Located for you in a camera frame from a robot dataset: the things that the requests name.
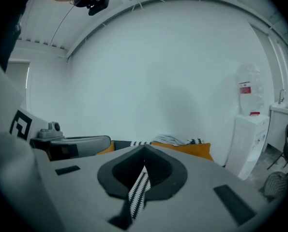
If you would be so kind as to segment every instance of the white ceiling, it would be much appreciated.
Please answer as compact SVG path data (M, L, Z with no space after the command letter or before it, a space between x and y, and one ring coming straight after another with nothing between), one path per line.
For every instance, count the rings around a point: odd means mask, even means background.
M107 9L89 16L86 8L74 7L69 2L29 0L21 19L19 40L65 49L68 57L95 28L138 1L147 0L110 0ZM234 1L273 26L288 45L288 24L270 0Z

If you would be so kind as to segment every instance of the black strip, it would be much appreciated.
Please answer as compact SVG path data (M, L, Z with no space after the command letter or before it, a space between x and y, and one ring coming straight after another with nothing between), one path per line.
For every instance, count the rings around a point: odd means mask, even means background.
M137 186L136 186L135 189L134 189L134 192L133 192L132 197L131 197L131 199L130 199L130 206L132 205L132 202L133 202L133 200L134 200L134 198L135 198L135 194L137 193L137 190L138 190L138 188L139 188L139 186L140 186L140 183L142 182L145 174L146 174L146 173L143 173L143 174L142 174L142 176L140 177L140 179L139 179L139 181L138 181L138 183L137 183Z
M74 172L74 171L79 170L79 169L80 168L78 166L59 168L59 169L56 169L56 173L57 173L57 175L68 174L68 173Z
M142 190L141 194L139 195L139 199L138 199L138 202L137 202L137 204L136 204L134 214L132 214L132 218L133 218L133 219L136 219L136 217L137 217L138 210L139 210L139 206L140 206L140 203L141 203L141 201L142 201L142 198L143 198L143 196L144 196L144 194L145 194L145 190L146 190L146 186L148 185L148 181L149 181L149 179L147 178L146 181L145 181L143 190Z
M128 229L128 227L132 224L128 200L123 203L120 213L117 216L112 217L108 222L123 230Z
M213 190L239 226L256 215L228 185L219 186Z

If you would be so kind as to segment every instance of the metal stand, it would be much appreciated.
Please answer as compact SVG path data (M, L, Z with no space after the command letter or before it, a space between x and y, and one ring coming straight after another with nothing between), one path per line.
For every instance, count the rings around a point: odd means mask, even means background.
M283 154L284 153L281 153L280 156L267 168L267 170L269 170L279 160L279 158L283 157Z

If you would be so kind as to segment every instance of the white wall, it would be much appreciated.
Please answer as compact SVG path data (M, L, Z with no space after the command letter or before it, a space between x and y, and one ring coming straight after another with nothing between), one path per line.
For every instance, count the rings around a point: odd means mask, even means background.
M172 0L127 12L96 31L72 61L77 135L200 137L220 165L239 113L237 67L251 62L261 69L264 114L274 101L255 32L240 12L213 2Z
M271 69L271 75L272 75L272 81L273 81L273 87L274 87L274 101L278 102L279 99L279 92L281 89L284 88L283 80L281 77L280 72L280 66L276 57L276 53L273 49L272 43L270 41L270 38L268 35L266 35L264 32L258 30L257 28L253 28L256 35L258 36L264 52L266 54L266 57L268 59L270 69Z
M48 122L59 122L63 133L70 136L67 61L54 54L21 48L15 48L11 58L30 61L27 111Z
M284 102L288 102L288 49L280 39L271 38L271 43L280 66L283 88L286 90Z

